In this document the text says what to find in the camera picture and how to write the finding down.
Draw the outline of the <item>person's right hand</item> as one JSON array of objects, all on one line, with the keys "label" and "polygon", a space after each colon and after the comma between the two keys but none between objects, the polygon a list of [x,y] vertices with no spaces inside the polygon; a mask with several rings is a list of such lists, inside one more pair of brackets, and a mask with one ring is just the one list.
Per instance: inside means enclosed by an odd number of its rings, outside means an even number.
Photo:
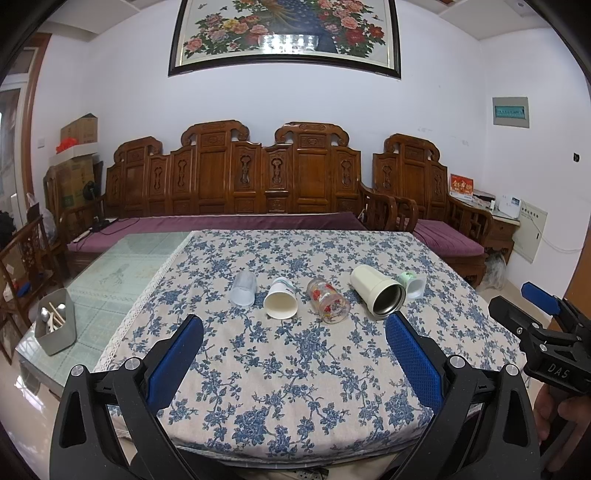
[{"label": "person's right hand", "polygon": [[567,422],[573,422],[573,430],[565,447],[574,449],[584,437],[590,425],[590,398],[587,396],[571,397],[558,401],[546,384],[540,389],[533,408],[536,429],[540,441],[545,441],[551,431],[551,422],[561,417]]}]

